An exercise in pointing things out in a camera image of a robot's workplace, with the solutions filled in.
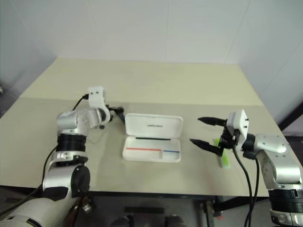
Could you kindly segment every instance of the blue line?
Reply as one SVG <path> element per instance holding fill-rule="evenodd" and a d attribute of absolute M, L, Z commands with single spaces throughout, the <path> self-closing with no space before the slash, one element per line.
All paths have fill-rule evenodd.
<path fill-rule="evenodd" d="M 163 150 L 165 152 L 175 152 L 175 153 L 180 153 L 180 151 L 176 151 L 176 150 Z"/>

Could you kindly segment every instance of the green object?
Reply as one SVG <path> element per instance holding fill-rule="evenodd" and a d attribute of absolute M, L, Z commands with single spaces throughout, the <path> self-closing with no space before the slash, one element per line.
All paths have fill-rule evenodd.
<path fill-rule="evenodd" d="M 215 139 L 214 140 L 214 145 L 218 147 L 219 146 L 219 141 L 220 141 L 220 139 Z M 219 157 L 219 159 L 220 159 L 220 164 L 221 164 L 222 168 L 229 169 L 231 167 L 231 164 L 229 162 L 229 159 L 227 157 L 227 153 L 226 153 L 225 149 L 223 150 L 222 156 Z"/>

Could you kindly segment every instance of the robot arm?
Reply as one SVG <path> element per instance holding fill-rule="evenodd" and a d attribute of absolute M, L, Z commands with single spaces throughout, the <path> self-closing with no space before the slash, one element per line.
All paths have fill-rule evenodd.
<path fill-rule="evenodd" d="M 291 147 L 280 136 L 248 133 L 249 120 L 244 110 L 230 114 L 227 120 L 199 118 L 210 125 L 224 127 L 219 147 L 202 140 L 191 141 L 198 147 L 222 156 L 223 150 L 243 151 L 243 156 L 257 159 L 268 189 L 272 222 L 280 226 L 303 227 L 303 184 L 298 164 L 291 156 Z"/>
<path fill-rule="evenodd" d="M 110 121 L 104 102 L 103 87 L 91 87 L 89 108 L 57 117 L 58 145 L 43 179 L 43 197 L 19 206 L 0 226 L 52 227 L 63 223 L 76 200 L 89 190 L 86 137 L 91 128 Z"/>

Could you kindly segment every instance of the open white case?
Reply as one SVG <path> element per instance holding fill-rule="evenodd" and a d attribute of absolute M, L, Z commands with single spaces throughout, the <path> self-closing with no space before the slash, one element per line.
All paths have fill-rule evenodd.
<path fill-rule="evenodd" d="M 125 116 L 123 158 L 131 161 L 179 162 L 183 119 L 178 116 L 136 114 Z"/>

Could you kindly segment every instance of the table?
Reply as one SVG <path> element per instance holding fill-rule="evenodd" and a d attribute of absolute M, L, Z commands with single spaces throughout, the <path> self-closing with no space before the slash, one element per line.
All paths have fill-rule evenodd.
<path fill-rule="evenodd" d="M 245 109 L 251 133 L 282 135 L 237 65 L 57 59 L 0 119 L 0 185 L 39 185 L 44 160 L 56 145 L 56 116 L 70 110 L 86 87 L 97 85 L 105 87 L 111 106 L 121 105 L 126 113 L 178 115 L 184 128 L 178 164 L 123 160 L 127 135 L 117 117 L 104 131 L 92 130 L 87 165 L 95 192 L 248 196 L 245 176 L 231 151 L 231 168 L 226 170 L 214 154 L 189 141 L 211 142 L 222 133 L 222 127 L 197 118 L 227 118 Z M 241 159 L 254 187 L 255 164 Z M 262 177 L 258 196 L 268 196 Z"/>

